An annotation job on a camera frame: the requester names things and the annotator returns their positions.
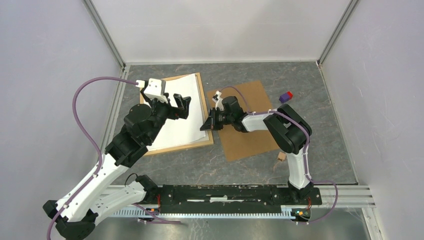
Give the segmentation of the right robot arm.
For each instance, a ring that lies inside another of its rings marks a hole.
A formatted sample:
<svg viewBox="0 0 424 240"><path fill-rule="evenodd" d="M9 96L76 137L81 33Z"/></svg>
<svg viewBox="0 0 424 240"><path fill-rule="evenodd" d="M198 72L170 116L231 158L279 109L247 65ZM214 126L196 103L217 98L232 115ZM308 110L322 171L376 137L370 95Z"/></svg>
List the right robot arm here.
<svg viewBox="0 0 424 240"><path fill-rule="evenodd" d="M289 199L295 204L306 201L314 184L307 160L312 129L305 120L288 104L264 112L247 112L235 96L221 98L217 92L212 99L215 106L200 130L220 131L231 125L242 133L268 131L287 157Z"/></svg>

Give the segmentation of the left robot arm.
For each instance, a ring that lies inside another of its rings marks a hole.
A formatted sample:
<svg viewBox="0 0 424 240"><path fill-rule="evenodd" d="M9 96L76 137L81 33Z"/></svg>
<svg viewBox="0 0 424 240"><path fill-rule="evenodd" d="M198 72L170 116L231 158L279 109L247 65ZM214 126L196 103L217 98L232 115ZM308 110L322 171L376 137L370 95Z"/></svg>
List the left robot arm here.
<svg viewBox="0 0 424 240"><path fill-rule="evenodd" d="M48 200L44 212L51 218L48 230L56 228L66 240L83 240L95 227L116 211L132 204L151 204L158 199L159 188L147 176L138 176L118 192L102 193L120 175L148 152L167 120L187 119L191 97L168 94L145 97L146 103L134 105L124 118L120 132L106 146L93 167L78 185L59 200Z"/></svg>

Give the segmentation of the wooden picture frame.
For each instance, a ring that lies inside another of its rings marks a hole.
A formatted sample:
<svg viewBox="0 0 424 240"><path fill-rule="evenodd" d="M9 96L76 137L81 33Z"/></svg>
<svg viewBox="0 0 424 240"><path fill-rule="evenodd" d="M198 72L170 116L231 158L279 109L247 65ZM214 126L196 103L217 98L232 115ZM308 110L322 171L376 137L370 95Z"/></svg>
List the wooden picture frame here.
<svg viewBox="0 0 424 240"><path fill-rule="evenodd" d="M191 97L189 116L187 119L166 120L153 144L147 147L146 155L212 145L214 143L212 133L200 130L209 112L200 73L167 77L164 80L165 92L169 94L173 107L177 105L174 94Z"/></svg>

